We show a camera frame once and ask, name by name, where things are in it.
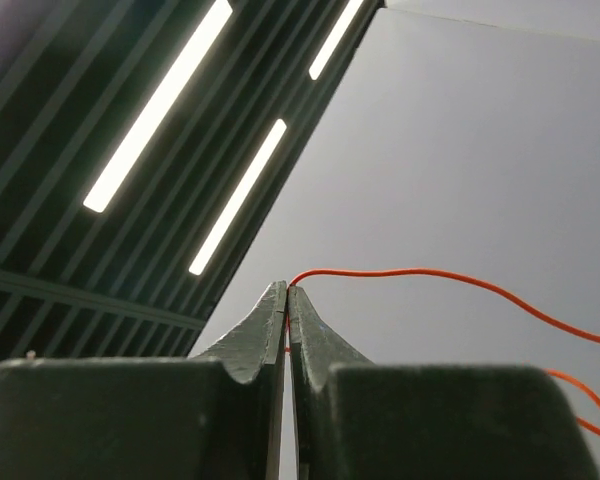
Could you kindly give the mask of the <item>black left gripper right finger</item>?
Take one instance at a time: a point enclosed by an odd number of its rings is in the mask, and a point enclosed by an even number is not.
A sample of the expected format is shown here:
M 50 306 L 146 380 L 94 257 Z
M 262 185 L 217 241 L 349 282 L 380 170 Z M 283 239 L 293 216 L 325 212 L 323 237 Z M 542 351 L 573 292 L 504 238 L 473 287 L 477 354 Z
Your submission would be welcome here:
M 570 405 L 535 367 L 379 365 L 288 291 L 302 479 L 596 479 Z

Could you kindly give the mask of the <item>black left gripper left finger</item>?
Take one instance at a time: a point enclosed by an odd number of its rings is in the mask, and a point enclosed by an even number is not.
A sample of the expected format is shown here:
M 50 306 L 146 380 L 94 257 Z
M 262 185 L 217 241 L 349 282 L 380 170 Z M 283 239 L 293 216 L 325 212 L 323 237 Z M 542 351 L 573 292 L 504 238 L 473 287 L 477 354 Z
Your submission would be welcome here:
M 274 479 L 287 286 L 192 358 L 0 363 L 0 479 Z

